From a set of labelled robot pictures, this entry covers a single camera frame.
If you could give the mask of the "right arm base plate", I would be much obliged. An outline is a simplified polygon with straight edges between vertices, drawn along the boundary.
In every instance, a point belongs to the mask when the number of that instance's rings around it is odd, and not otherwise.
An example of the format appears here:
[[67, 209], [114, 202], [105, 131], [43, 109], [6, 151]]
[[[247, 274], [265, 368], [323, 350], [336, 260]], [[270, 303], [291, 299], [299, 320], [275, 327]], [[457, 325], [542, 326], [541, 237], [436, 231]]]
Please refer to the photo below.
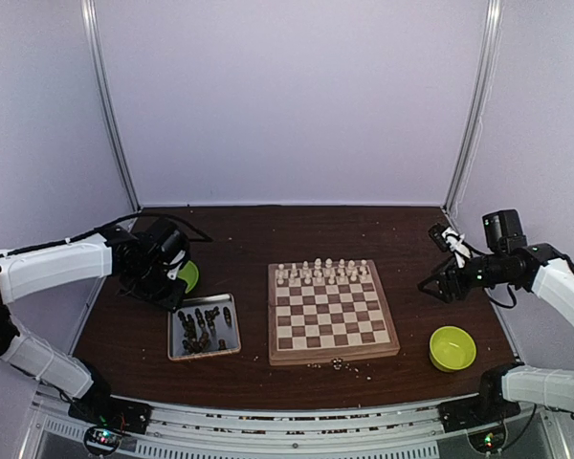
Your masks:
[[492, 404], [479, 395], [444, 402], [437, 410], [446, 433], [501, 422], [520, 414], [518, 403], [500, 400]]

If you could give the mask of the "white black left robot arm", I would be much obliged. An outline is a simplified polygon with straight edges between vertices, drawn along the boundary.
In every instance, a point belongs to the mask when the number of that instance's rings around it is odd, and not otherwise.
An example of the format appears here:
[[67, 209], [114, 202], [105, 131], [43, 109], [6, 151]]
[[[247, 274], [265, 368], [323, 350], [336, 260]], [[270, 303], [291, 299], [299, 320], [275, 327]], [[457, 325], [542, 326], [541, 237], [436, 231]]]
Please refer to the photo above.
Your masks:
[[190, 260], [186, 222], [157, 214], [147, 229], [135, 232], [121, 223], [116, 219], [71, 238], [0, 251], [0, 361], [80, 400], [99, 425], [119, 414], [102, 378], [16, 322], [9, 307], [52, 288], [115, 276], [126, 295], [175, 311], [188, 289], [178, 276]]

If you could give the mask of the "wooden chess board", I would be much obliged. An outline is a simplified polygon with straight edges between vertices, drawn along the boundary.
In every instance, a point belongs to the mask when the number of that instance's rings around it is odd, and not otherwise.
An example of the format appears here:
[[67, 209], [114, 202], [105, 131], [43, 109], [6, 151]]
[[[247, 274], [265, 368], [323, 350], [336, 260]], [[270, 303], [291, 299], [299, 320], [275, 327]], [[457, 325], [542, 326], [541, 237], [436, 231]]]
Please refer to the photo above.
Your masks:
[[363, 361], [401, 350], [373, 260], [275, 263], [267, 275], [270, 365]]

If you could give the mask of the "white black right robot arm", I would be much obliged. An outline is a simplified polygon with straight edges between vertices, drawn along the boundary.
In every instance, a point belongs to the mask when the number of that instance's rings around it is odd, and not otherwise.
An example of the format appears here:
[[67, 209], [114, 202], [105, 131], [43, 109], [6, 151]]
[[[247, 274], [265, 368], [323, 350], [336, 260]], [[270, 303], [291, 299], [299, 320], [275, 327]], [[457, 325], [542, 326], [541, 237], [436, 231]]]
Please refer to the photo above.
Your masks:
[[[482, 217], [487, 251], [475, 249], [463, 233], [447, 224], [428, 230], [436, 247], [447, 254], [431, 274], [419, 282], [420, 292], [449, 304], [474, 290], [503, 286], [510, 299], [490, 303], [525, 315], [519, 302], [552, 315], [574, 331], [574, 262], [548, 243], [528, 242], [519, 213], [501, 209]], [[574, 417], [574, 369], [558, 368], [558, 359], [533, 363], [516, 361], [486, 370], [475, 395], [446, 402], [439, 410], [446, 430], [498, 422], [519, 414], [521, 404], [534, 404]]]

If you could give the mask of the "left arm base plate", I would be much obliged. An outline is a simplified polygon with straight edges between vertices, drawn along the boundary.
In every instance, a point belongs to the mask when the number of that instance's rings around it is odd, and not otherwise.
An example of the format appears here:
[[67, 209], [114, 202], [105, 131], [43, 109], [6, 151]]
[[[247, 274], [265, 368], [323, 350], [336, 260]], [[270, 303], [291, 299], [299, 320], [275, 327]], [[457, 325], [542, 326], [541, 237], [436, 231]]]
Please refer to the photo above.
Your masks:
[[103, 401], [84, 401], [61, 394], [60, 399], [69, 405], [70, 417], [118, 433], [145, 434], [152, 414], [149, 404], [112, 396]]

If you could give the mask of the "metal tray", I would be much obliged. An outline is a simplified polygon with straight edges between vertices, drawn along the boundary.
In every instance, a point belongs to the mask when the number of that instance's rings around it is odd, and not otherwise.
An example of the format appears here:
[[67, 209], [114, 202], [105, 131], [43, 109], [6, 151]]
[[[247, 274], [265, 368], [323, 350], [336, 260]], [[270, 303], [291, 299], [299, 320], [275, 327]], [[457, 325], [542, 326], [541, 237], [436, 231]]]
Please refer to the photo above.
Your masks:
[[241, 351], [238, 317], [232, 294], [187, 299], [168, 314], [167, 357], [193, 361]]

